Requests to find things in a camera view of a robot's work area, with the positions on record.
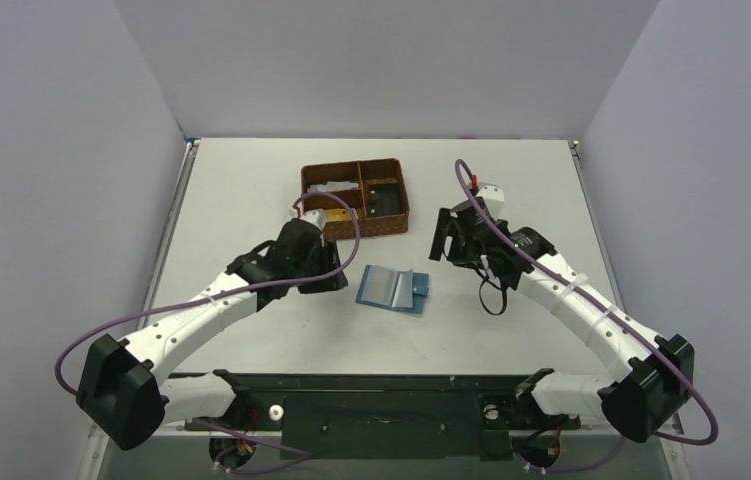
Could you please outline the blue leather card holder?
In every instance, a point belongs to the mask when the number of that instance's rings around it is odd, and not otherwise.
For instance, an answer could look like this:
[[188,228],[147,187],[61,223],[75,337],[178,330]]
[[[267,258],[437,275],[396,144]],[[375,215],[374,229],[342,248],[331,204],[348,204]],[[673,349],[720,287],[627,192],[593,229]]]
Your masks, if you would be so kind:
[[356,303],[382,310],[421,315],[430,291],[430,275],[366,265]]

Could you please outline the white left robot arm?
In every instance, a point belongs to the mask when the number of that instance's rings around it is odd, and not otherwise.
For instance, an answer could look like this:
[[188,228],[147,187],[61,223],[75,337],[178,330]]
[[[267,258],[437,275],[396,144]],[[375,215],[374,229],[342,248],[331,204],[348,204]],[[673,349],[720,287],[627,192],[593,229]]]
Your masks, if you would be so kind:
[[190,301],[159,308],[160,319],[121,339],[104,334],[87,351],[76,404],[116,445],[133,449],[160,426],[220,417],[237,397],[221,372],[179,377],[190,355],[238,320],[283,298],[348,284],[335,241],[316,210],[287,221],[278,237],[236,257]]

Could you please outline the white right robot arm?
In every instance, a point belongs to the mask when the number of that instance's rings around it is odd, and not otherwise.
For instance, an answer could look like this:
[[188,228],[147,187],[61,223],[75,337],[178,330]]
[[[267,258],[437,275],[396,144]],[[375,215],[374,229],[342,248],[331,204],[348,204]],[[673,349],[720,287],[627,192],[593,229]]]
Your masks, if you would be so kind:
[[595,290],[554,245],[530,227],[489,228],[469,202],[438,212],[430,259],[492,276],[544,307],[604,365],[605,376],[538,371],[517,391],[519,403],[544,417],[608,421],[643,443],[691,397],[695,350],[681,335],[643,326]]

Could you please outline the gold card in basket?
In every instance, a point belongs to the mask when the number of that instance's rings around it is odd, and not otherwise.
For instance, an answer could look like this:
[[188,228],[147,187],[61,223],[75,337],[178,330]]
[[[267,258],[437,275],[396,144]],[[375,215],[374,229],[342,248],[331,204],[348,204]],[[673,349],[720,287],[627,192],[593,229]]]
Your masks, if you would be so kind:
[[326,209],[325,215],[328,223],[347,222],[357,218],[357,210],[347,210],[344,208]]

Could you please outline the silver cards in basket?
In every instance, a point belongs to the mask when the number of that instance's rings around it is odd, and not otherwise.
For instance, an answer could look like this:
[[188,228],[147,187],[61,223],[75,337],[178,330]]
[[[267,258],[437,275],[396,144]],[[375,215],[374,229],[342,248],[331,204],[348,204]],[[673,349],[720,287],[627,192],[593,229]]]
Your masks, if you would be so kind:
[[360,183],[357,181],[326,181],[314,185],[307,186],[304,189],[305,193],[336,193],[347,190],[356,190],[360,187]]

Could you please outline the black items in basket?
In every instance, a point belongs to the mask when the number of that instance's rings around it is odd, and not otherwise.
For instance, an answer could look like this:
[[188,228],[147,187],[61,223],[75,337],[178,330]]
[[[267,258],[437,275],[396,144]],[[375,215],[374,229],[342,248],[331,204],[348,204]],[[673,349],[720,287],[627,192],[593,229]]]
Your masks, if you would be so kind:
[[405,213],[401,187],[398,183],[371,184],[368,187],[369,218],[398,216]]

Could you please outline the brown woven divided basket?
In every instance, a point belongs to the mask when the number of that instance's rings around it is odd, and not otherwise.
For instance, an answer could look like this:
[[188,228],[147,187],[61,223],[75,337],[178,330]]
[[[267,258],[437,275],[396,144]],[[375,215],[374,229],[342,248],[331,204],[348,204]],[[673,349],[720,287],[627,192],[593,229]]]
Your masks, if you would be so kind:
[[331,193],[354,210],[363,237],[409,230],[410,203],[396,158],[306,165],[300,171],[304,193]]

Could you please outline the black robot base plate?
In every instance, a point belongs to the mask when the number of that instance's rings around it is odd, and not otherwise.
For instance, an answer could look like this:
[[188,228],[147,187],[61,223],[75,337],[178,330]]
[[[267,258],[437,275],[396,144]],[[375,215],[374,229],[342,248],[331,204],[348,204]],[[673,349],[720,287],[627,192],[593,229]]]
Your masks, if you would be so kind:
[[577,430],[579,418],[549,417],[517,400],[523,375],[317,375],[215,370],[231,403],[187,418],[209,426],[278,433],[291,458],[504,460],[513,440]]

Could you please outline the aluminium frame rail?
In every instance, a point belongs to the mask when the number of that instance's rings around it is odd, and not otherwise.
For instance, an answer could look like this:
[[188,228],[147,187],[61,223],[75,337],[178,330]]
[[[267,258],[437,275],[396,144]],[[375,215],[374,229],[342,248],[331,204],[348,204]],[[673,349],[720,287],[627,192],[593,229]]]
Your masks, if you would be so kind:
[[288,391],[237,388],[220,392],[187,391],[179,381],[173,393],[154,386],[125,393],[79,394],[77,403],[117,444],[131,449],[160,426],[209,419],[223,426],[293,433],[311,422],[313,431],[340,427],[433,425],[440,432],[464,423],[480,431],[577,429],[586,414],[570,410],[548,414],[529,390],[514,393],[470,390],[334,390]]

